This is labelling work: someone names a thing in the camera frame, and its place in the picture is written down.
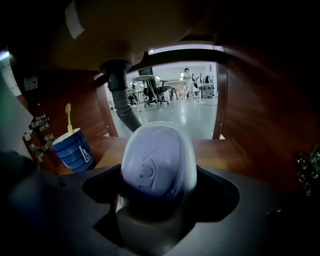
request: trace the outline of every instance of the drain pipe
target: drain pipe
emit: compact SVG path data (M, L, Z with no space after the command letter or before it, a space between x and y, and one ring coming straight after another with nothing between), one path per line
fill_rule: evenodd
M126 77L129 68L129 63L120 59L109 60L101 66L102 73L108 78L116 113L121 121L134 132L141 126L141 122L129 104Z

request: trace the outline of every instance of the yellow toothbrush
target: yellow toothbrush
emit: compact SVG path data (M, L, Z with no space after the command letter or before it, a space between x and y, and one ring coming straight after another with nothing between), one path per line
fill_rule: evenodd
M68 103L68 104L65 106L65 112L66 112L67 115L68 115L68 133L69 133L69 136L71 136L72 134L74 134L74 130L72 129L72 125L71 125L70 111L71 111L71 105L70 105L70 103Z

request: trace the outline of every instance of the person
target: person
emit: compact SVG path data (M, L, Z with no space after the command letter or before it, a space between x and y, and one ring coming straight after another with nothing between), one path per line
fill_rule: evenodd
M192 73L189 71L189 68L184 69L184 77L186 79L184 97L186 98L187 96L192 95L193 80Z

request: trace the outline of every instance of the blue cup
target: blue cup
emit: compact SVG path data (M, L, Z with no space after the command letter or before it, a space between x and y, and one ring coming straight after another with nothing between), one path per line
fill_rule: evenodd
M84 134L80 128L57 138L52 143L52 148L57 157L74 173L91 170L94 168L95 159Z

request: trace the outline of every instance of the gray floor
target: gray floor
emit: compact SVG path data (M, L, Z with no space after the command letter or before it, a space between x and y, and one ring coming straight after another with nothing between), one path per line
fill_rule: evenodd
M189 133L192 139L211 139L217 115L217 99L201 99L204 104L197 103L198 99L183 99L170 101L159 105L160 108L144 109L134 107L134 112L142 124L154 121L168 121L176 123ZM119 137L129 138L132 132L112 109L112 118Z

